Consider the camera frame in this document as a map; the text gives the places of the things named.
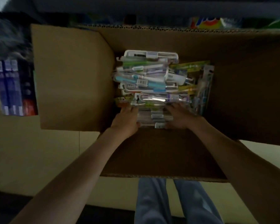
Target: forearm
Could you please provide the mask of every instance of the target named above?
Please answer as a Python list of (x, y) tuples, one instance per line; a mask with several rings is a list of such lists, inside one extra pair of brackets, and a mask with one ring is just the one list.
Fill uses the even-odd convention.
[(106, 162), (125, 138), (107, 129), (62, 171), (11, 222), (76, 223)]
[(280, 223), (280, 169), (203, 122), (191, 130), (204, 143), (259, 223)]

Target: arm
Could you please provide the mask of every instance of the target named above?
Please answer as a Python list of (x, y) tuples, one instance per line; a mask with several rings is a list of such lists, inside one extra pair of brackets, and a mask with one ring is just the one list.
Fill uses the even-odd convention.
[(11, 224), (74, 224), (116, 148), (138, 130), (138, 109), (122, 108), (82, 155), (41, 190)]
[(212, 154), (259, 223), (280, 223), (280, 169), (194, 116), (179, 104), (167, 107), (168, 128), (188, 128)]

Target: pile of toothbrushes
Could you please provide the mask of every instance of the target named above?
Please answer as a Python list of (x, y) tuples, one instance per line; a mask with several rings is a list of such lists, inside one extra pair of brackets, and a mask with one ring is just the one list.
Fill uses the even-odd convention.
[(143, 127), (164, 128), (172, 120), (166, 104), (183, 103), (202, 115), (207, 104), (214, 66), (209, 61), (178, 64), (177, 53), (127, 50), (117, 58), (122, 62), (113, 79), (119, 83), (117, 106), (139, 107), (138, 121)]

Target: jeans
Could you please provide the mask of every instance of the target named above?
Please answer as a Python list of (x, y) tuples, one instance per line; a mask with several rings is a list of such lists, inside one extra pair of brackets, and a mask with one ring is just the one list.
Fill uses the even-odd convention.
[[(212, 200), (197, 181), (174, 180), (187, 224), (223, 224)], [(140, 178), (135, 224), (172, 224), (166, 179)]]

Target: person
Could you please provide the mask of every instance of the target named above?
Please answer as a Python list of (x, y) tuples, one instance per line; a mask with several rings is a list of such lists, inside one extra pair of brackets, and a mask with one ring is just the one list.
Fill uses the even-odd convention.
[[(259, 223), (280, 223), (280, 169), (182, 105), (175, 103), (167, 109), (173, 116), (167, 127), (187, 128), (198, 136), (255, 219)], [(122, 108), (111, 127), (42, 189), (11, 223), (76, 223), (112, 153), (137, 132), (137, 113), (135, 107)], [(164, 179), (139, 180), (135, 223), (171, 223), (165, 184)], [(199, 182), (176, 180), (175, 185), (187, 223), (223, 223)]]

